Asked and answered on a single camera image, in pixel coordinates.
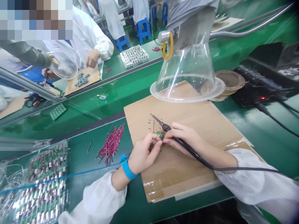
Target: white wire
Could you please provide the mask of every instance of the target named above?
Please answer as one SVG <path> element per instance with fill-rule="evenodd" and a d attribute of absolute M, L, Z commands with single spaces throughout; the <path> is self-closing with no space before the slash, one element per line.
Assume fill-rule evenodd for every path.
<path fill-rule="evenodd" d="M 4 178 L 1 180 L 1 183 L 4 179 L 6 179 L 7 185 L 3 188 L 3 190 L 18 188 L 19 186 L 21 186 L 24 177 L 24 168 L 19 164 L 4 166 L 1 167 L 1 169 L 5 169 L 9 166 L 20 166 L 22 169 L 17 172 L 14 172 L 9 177 L 7 177 L 7 175 L 4 174 Z M 4 223 L 5 219 L 8 217 L 12 205 L 15 201 L 14 196 L 14 192 L 10 192 L 7 195 L 4 194 L 0 196 L 0 223 Z"/>

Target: green circuit board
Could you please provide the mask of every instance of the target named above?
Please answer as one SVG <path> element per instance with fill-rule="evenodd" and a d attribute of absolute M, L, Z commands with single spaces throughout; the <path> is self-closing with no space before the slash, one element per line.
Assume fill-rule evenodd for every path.
<path fill-rule="evenodd" d="M 57 107 L 55 107 L 51 112 L 50 116 L 52 120 L 56 120 L 59 116 L 61 116 L 65 111 L 66 107 L 63 104 L 59 104 Z"/>

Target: metal rail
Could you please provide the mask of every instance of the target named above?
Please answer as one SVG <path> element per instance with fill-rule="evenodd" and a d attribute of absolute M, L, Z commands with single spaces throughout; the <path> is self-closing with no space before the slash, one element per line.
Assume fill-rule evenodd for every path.
<path fill-rule="evenodd" d="M 295 4 L 295 2 L 292 2 L 291 4 L 289 4 L 284 9 L 282 9 L 281 11 L 279 11 L 278 13 L 276 13 L 271 18 L 267 19 L 266 21 L 262 22 L 261 24 L 255 26 L 255 27 L 253 27 L 253 28 L 251 28 L 251 29 L 249 29 L 249 30 L 247 30 L 245 32 L 233 33 L 233 32 L 226 32 L 226 31 L 218 31 L 218 32 L 211 33 L 210 38 L 219 38 L 219 37 L 239 38 L 239 37 L 243 37 L 243 36 L 249 35 L 249 34 L 255 32 L 255 31 L 263 28 L 264 26 L 266 26 L 267 24 L 269 24 L 273 20 L 275 20 L 277 17 L 279 17 L 284 12 L 286 12 L 288 9 L 290 9 L 294 4 Z"/>

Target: hand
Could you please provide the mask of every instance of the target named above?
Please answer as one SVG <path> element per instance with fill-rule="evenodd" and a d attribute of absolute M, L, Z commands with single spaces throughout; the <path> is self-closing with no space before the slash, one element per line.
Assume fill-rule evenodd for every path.
<path fill-rule="evenodd" d="M 178 142 L 172 139 L 172 137 L 181 138 L 184 140 L 188 145 L 190 145 L 198 154 L 200 154 L 205 148 L 209 145 L 206 141 L 204 141 L 198 133 L 185 125 L 178 124 L 173 122 L 170 125 L 171 130 L 166 132 L 163 143 L 166 143 L 170 146 L 172 146 L 175 149 L 178 149 L 182 153 L 190 156 L 193 158 L 193 156 Z"/>
<path fill-rule="evenodd" d="M 166 132 L 163 143 L 169 144 L 182 153 L 194 158 L 183 146 L 172 139 L 172 137 L 181 138 L 188 145 L 190 145 L 204 160 L 217 168 L 237 167 L 238 162 L 236 158 L 224 150 L 217 149 L 205 140 L 203 140 L 198 133 L 185 125 L 173 122 L 171 130 Z"/>
<path fill-rule="evenodd" d="M 162 141 L 157 134 L 148 133 L 143 140 L 135 143 L 134 149 L 128 159 L 130 170 L 139 174 L 149 168 L 160 152 Z"/>
<path fill-rule="evenodd" d="M 45 77 L 46 76 L 46 70 L 47 68 L 44 68 L 42 71 L 41 71 L 41 74 Z M 49 79 L 57 79 L 59 78 L 52 70 L 49 70 L 48 72 L 48 75 L 49 75 Z"/>
<path fill-rule="evenodd" d="M 95 68 L 101 53 L 97 49 L 90 51 L 86 58 L 86 67 Z"/>

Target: yellow clamp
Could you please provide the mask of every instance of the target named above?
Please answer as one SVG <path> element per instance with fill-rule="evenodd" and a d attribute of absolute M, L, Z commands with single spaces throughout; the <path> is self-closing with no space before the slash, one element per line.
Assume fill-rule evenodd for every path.
<path fill-rule="evenodd" d="M 51 61 L 53 64 L 55 64 L 55 65 L 57 65 L 57 66 L 60 65 L 60 61 L 59 61 L 56 57 L 52 57 L 52 58 L 51 58 L 51 57 L 49 56 L 49 59 L 50 59 L 50 61 Z"/>
<path fill-rule="evenodd" d="M 169 60 L 169 59 L 171 59 L 172 52 L 173 52 L 173 35 L 172 35 L 172 32 L 170 32 L 170 49 L 168 49 L 168 54 L 167 55 L 165 53 L 165 49 L 166 49 L 166 43 L 163 42 L 163 43 L 161 43 L 162 57 L 165 60 Z"/>

